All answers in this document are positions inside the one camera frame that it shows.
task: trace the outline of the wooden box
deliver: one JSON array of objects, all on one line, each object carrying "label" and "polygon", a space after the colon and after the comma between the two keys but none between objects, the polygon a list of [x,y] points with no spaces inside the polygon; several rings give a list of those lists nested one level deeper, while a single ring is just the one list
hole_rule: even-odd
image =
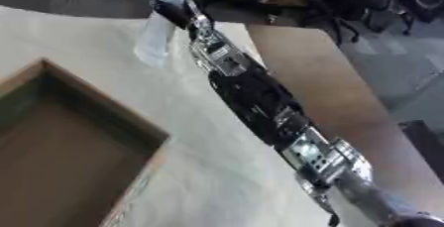
[{"label": "wooden box", "polygon": [[99,226],[167,138],[42,59],[0,84],[0,223]]}]

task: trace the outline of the chair wheel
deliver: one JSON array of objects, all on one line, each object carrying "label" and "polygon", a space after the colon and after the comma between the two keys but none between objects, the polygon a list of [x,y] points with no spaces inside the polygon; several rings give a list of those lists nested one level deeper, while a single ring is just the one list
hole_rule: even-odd
[{"label": "chair wheel", "polygon": [[354,36],[351,41],[352,43],[357,43],[359,41],[359,36]]},{"label": "chair wheel", "polygon": [[266,18],[266,22],[268,25],[272,25],[275,23],[277,18],[278,18],[278,16],[276,16],[276,15],[268,15]]}]

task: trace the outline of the wooden table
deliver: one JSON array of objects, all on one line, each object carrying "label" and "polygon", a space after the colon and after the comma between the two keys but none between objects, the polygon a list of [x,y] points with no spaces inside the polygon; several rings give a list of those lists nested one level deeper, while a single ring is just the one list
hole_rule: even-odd
[{"label": "wooden table", "polygon": [[444,216],[444,186],[330,38],[318,30],[250,26],[271,72],[329,137],[372,163],[378,185]]}]

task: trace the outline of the chair leg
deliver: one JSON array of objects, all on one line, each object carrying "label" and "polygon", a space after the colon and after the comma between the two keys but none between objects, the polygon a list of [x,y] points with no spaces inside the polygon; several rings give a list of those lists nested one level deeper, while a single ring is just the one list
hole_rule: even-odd
[{"label": "chair leg", "polygon": [[414,16],[413,15],[409,15],[408,12],[404,12],[402,14],[399,15],[400,19],[402,19],[402,22],[405,24],[406,28],[403,31],[403,34],[406,36],[410,36],[411,34],[411,28],[413,27],[414,24]]},{"label": "chair leg", "polygon": [[336,18],[331,18],[328,20],[330,22],[331,28],[333,29],[334,34],[336,35],[336,45],[340,47],[342,45],[342,33],[341,33],[341,27],[336,20]]},{"label": "chair leg", "polygon": [[367,27],[367,29],[371,30],[374,33],[381,33],[384,31],[384,28],[381,26],[374,26],[373,21],[374,12],[370,11],[369,14],[366,16],[366,19],[364,20],[364,25]]},{"label": "chair leg", "polygon": [[343,26],[345,29],[347,29],[347,30],[349,30],[349,31],[351,31],[353,33],[353,37],[351,39],[351,41],[353,43],[356,43],[356,42],[359,41],[360,34],[359,34],[358,30],[356,30],[355,27],[353,27],[351,24],[349,24],[347,21],[345,21],[343,19],[339,19],[339,24],[341,26]]}]

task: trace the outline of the floor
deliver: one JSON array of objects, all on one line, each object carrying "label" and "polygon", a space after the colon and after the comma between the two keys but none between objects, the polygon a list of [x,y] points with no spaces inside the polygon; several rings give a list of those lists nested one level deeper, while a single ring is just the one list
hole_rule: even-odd
[{"label": "floor", "polygon": [[[71,16],[146,18],[147,0],[0,0],[1,5]],[[219,21],[263,24],[264,17],[230,8],[211,8]],[[294,25],[291,15],[278,25]],[[418,23],[410,37],[396,21],[375,35],[357,25],[363,37],[342,51],[398,121],[422,119],[444,137],[444,21]]]}]

